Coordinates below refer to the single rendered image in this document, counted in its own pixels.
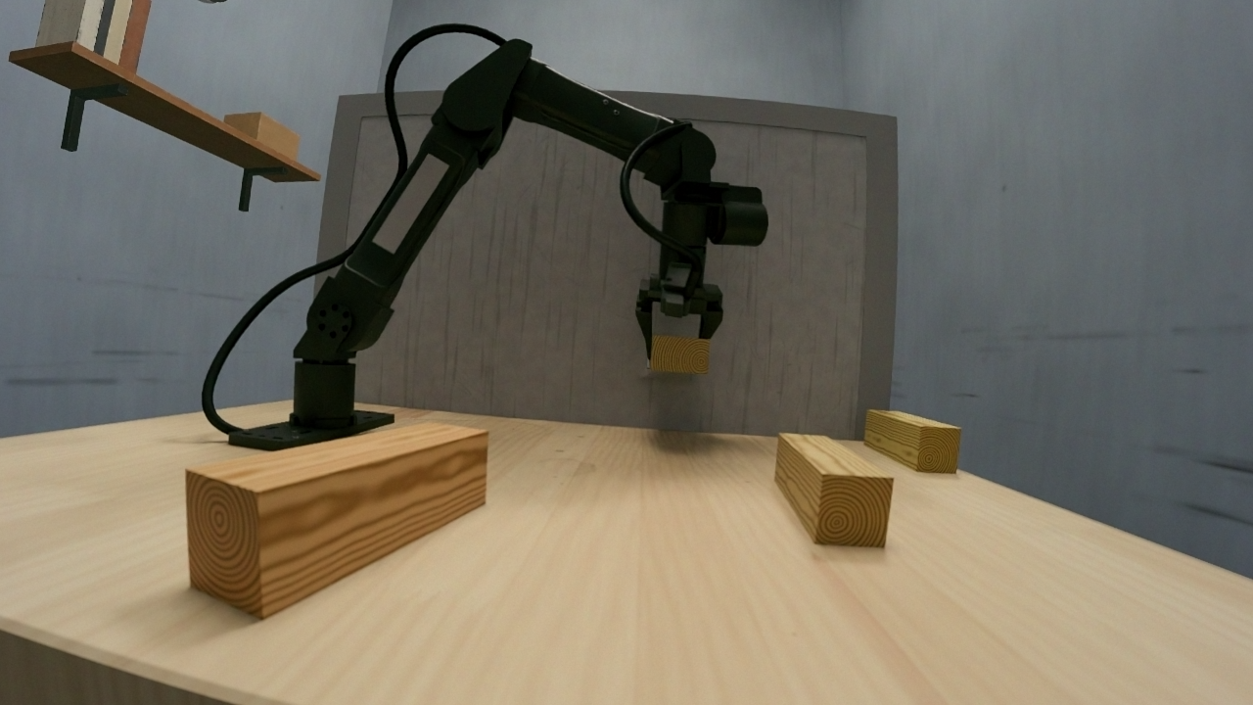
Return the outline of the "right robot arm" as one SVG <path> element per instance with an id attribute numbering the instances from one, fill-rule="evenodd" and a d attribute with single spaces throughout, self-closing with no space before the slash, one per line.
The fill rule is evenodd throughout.
<path id="1" fill-rule="evenodd" d="M 355 253 L 309 304 L 307 331 L 294 347 L 301 358 L 294 361 L 294 412 L 288 421 L 234 430 L 228 445 L 279 451 L 393 425 L 392 412 L 355 409 L 356 364 L 348 359 L 378 341 L 403 275 L 459 189 L 502 147 L 512 118 L 568 134 L 624 164 L 645 138 L 672 128 L 632 167 L 662 187 L 662 202 L 670 202 L 663 209 L 664 235 L 685 247 L 707 245 L 708 238 L 715 245 L 764 243 L 764 195 L 757 187 L 710 180 L 717 155 L 708 135 L 591 90 L 533 58 L 533 44 L 511 39 L 444 89 L 419 155 Z"/>

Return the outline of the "grey panel wall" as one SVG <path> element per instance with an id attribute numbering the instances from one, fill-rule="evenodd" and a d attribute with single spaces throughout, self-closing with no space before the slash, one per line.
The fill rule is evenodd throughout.
<path id="1" fill-rule="evenodd" d="M 358 351 L 355 402 L 644 430 L 865 440 L 890 407 L 897 296 L 897 116 L 718 95 L 598 90 L 690 121 L 710 180 L 757 187 L 757 247 L 708 238 L 723 293 L 704 381 L 638 378 L 642 278 L 662 242 L 621 200 L 621 158 L 512 116 Z M 393 187 L 388 93 L 340 95 L 316 265 Z"/>

